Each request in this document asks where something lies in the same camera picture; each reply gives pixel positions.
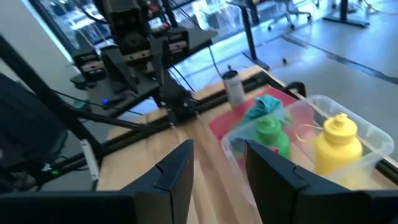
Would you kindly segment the black computer mouse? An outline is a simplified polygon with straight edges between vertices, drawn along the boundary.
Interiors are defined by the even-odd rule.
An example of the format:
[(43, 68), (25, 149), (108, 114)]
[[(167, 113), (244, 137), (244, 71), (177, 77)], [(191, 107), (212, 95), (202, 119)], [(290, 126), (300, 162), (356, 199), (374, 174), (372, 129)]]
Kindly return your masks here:
[(103, 98), (101, 100), (101, 104), (103, 106), (114, 106), (114, 105), (124, 101), (125, 98), (126, 97), (124, 95), (112, 95), (107, 98)]

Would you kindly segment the silver aluminium bracket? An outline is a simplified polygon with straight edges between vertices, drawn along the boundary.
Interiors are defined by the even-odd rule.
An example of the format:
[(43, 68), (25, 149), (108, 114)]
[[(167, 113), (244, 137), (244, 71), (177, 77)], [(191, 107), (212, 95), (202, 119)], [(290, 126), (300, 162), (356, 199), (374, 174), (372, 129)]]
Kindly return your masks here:
[(85, 157), (85, 161), (90, 170), (91, 178), (94, 181), (97, 181), (100, 177), (100, 169), (98, 167), (98, 163), (97, 163), (95, 154), (91, 148), (91, 145), (86, 139), (81, 140), (80, 145), (81, 145), (84, 157)]

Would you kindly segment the yellow sports bottle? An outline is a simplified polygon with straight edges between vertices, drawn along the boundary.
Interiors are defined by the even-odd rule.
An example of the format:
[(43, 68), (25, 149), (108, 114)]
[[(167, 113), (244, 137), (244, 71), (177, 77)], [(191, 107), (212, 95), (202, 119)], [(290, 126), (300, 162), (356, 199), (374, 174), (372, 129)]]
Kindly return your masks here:
[(345, 113), (328, 118), (315, 141), (315, 172), (329, 175), (363, 156), (358, 127)]

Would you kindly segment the grey metal can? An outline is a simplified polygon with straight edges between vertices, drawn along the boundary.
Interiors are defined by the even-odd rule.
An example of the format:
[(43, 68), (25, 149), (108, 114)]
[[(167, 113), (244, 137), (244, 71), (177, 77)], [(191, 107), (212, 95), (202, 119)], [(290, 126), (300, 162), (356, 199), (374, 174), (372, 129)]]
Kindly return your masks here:
[(245, 92), (239, 73), (236, 70), (228, 70), (222, 74), (222, 82), (230, 105), (233, 108), (242, 105), (245, 102)]

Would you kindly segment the green sports bottle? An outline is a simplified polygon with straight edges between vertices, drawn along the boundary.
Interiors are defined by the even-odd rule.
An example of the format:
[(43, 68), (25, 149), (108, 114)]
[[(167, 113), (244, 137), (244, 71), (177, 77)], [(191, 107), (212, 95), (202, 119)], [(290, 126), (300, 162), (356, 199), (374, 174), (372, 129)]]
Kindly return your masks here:
[(290, 139), (282, 130), (278, 119), (261, 117), (255, 121), (259, 141), (268, 148), (276, 148), (279, 154), (290, 159)]

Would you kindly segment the black table clamp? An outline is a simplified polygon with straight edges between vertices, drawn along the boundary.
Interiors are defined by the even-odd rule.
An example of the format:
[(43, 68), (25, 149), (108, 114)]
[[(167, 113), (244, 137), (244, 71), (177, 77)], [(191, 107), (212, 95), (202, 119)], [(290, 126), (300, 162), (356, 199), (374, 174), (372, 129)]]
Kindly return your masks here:
[(287, 90), (289, 90), (289, 91), (296, 90), (296, 92), (297, 92), (300, 96), (302, 96), (302, 97), (304, 97), (304, 98), (307, 96), (305, 85), (304, 85), (304, 83), (302, 83), (302, 82), (292, 82), (292, 83), (289, 83), (285, 88), (286, 88)]

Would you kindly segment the black aluminium rig frame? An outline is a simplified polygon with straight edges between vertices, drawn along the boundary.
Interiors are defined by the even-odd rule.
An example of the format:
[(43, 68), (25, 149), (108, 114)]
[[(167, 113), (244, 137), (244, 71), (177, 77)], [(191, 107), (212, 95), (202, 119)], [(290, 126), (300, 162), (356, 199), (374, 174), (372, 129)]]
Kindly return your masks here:
[[(79, 116), (83, 117), (84, 111), (75, 110), (61, 100), (1, 34), (0, 57), (14, 72), (16, 72), (19, 78), (33, 89), (34, 93), (39, 97), (39, 100), (45, 104), (52, 113), (59, 117), (67, 129), (71, 130), (79, 139), (88, 140), (90, 145), (93, 146), (97, 161), (99, 160), (102, 162), (104, 156), (172, 127), (166, 115), (149, 122), (149, 124), (138, 124), (107, 117), (100, 118), (100, 115), (88, 113), (87, 116), (89, 118), (86, 119), (93, 120), (94, 117), (97, 116), (99, 117), (98, 119), (104, 121), (104, 123), (108, 122), (114, 126), (131, 129), (131, 131), (112, 140), (99, 143), (77, 118)], [(257, 72), (251, 77), (243, 79), (243, 88), (246, 93), (266, 85), (276, 88), (292, 96), (296, 100), (299, 99), (300, 95), (296, 90), (287, 90), (285, 84), (279, 83), (276, 78), (271, 77), (266, 71)], [(196, 112), (204, 113), (223, 103), (226, 103), (226, 90), (218, 90), (212, 95), (208, 95), (204, 97), (204, 99), (197, 101)], [(59, 174), (51, 174), (43, 183), (72, 172), (74, 169), (80, 168), (83, 165), (87, 165), (86, 161), (83, 161), (83, 157), (83, 153), (80, 153), (77, 154), (77, 156), (73, 156), (70, 159), (53, 165), (52, 167), (59, 171)], [(382, 159), (381, 162), (376, 164), (376, 169), (385, 178), (398, 186), (398, 165), (393, 165), (392, 162), (387, 161), (387, 159)]]

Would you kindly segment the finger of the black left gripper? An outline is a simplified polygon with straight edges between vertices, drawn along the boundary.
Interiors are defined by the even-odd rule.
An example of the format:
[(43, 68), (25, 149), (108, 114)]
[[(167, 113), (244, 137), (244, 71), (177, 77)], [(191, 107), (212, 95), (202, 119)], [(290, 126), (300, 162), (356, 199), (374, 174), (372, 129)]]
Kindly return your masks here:
[(101, 59), (110, 80), (110, 87), (115, 93), (125, 90), (138, 93), (137, 83), (120, 50), (102, 50)]
[(169, 64), (170, 48), (167, 38), (162, 37), (153, 39), (150, 42), (150, 52), (152, 55), (152, 66), (155, 79), (159, 84), (160, 91), (170, 90), (170, 75), (166, 66)]

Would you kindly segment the black desk leg post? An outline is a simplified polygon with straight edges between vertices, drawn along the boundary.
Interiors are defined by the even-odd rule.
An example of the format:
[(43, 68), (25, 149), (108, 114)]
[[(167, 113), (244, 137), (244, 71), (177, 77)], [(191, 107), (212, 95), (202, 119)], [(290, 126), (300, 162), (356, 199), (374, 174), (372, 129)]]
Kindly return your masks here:
[(255, 63), (256, 65), (260, 66), (264, 70), (269, 71), (270, 70), (270, 66), (268, 66), (268, 64), (266, 64), (262, 60), (260, 60), (257, 57), (257, 55), (256, 55), (254, 39), (253, 39), (253, 36), (252, 36), (251, 25), (250, 25), (250, 21), (249, 21), (249, 15), (248, 15), (248, 9), (249, 8), (248, 8), (248, 4), (246, 3), (247, 1), (246, 0), (239, 0), (239, 1), (240, 1), (240, 6), (239, 7), (241, 9), (241, 15), (242, 15), (243, 25), (244, 25), (244, 32), (246, 34), (248, 47), (249, 47), (249, 50), (243, 52), (243, 54), (248, 59), (250, 59), (253, 63)]
[(335, 17), (332, 13), (323, 17), (324, 21), (328, 22), (335, 22), (349, 26), (356, 26), (360, 28), (367, 28), (369, 27), (370, 23), (366, 21), (359, 21), (348, 19), (348, 0), (341, 0), (340, 1), (340, 9), (339, 9), (339, 16)]

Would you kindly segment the large dark-framed window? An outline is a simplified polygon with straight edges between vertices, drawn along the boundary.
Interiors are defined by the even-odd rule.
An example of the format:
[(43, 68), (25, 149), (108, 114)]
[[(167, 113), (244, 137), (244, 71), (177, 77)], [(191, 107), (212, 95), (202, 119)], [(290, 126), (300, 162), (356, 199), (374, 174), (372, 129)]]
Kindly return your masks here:
[[(112, 44), (109, 25), (103, 23), (94, 0), (28, 0), (50, 26), (69, 52), (81, 48), (76, 35), (80, 34), (83, 44), (96, 48)], [(239, 7), (230, 5), (229, 0), (149, 0), (157, 8), (149, 21), (153, 28), (163, 23), (181, 27), (214, 30), (218, 34), (213, 45), (184, 60), (180, 66), (192, 62), (205, 65), (231, 63), (247, 66), (251, 62), (243, 54), (246, 41), (243, 34), (243, 19)]]

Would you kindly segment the pink plastic bin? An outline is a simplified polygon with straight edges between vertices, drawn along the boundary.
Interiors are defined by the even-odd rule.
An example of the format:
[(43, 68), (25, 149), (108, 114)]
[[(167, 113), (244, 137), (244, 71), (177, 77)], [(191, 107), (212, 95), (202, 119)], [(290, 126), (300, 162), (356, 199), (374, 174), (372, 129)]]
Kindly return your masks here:
[(314, 112), (311, 107), (304, 104), (302, 106), (298, 105), (295, 108), (287, 109), (289, 105), (297, 102), (297, 100), (276, 88), (267, 86), (261, 92), (250, 97), (242, 105), (233, 108), (231, 111), (228, 111), (211, 121), (209, 123), (209, 127), (215, 137), (217, 139), (222, 139), (231, 131), (246, 125), (247, 123), (242, 123), (242, 119), (246, 111), (254, 106), (254, 99), (256, 97), (263, 95), (271, 95), (282, 101), (283, 109), (275, 112), (285, 112), (284, 117), (280, 119), (280, 123), (282, 125), (283, 132), (288, 135), (289, 138), (294, 137), (294, 132), (298, 130), (299, 124), (313, 122)]

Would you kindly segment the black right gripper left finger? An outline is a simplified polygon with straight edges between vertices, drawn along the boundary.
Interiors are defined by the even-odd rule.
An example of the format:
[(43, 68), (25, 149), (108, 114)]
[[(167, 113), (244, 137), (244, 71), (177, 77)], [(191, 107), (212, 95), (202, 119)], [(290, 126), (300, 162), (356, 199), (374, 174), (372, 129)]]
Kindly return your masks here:
[(186, 224), (193, 157), (187, 139), (120, 190), (0, 195), (0, 224)]

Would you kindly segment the teal microfibre cloth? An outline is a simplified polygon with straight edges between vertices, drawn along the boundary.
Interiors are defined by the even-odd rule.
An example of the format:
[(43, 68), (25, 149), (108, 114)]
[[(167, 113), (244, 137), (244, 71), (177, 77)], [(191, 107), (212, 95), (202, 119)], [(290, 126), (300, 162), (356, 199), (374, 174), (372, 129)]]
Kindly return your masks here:
[(257, 118), (282, 110), (282, 101), (271, 95), (263, 95), (254, 99), (254, 106), (246, 111), (242, 123), (249, 123)]

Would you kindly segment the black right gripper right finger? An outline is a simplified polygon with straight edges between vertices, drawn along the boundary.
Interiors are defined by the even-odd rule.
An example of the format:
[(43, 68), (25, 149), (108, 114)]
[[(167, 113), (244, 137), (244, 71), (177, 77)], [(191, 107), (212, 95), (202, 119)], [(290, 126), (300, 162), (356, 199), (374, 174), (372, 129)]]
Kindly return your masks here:
[(398, 224), (398, 190), (349, 190), (254, 141), (245, 150), (263, 224)]

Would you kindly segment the office chair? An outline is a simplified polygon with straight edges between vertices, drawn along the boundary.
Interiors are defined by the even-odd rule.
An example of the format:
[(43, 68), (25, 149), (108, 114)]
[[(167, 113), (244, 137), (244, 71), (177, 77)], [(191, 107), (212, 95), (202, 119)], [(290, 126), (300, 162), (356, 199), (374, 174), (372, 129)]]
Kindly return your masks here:
[(304, 12), (304, 11), (299, 11), (297, 8), (295, 9), (290, 9), (290, 5), (296, 6), (293, 2), (293, 0), (272, 0), (273, 2), (277, 4), (283, 4), (285, 6), (285, 12), (281, 12), (277, 16), (273, 17), (273, 21), (267, 26), (267, 30), (271, 31), (272, 27), (274, 24), (278, 23), (278, 21), (285, 17), (287, 19), (289, 27), (294, 30), (295, 25), (291, 19), (291, 15), (295, 15), (298, 17), (299, 15), (306, 15), (307, 16), (307, 21), (311, 22), (312, 21), (312, 14), (310, 12)]

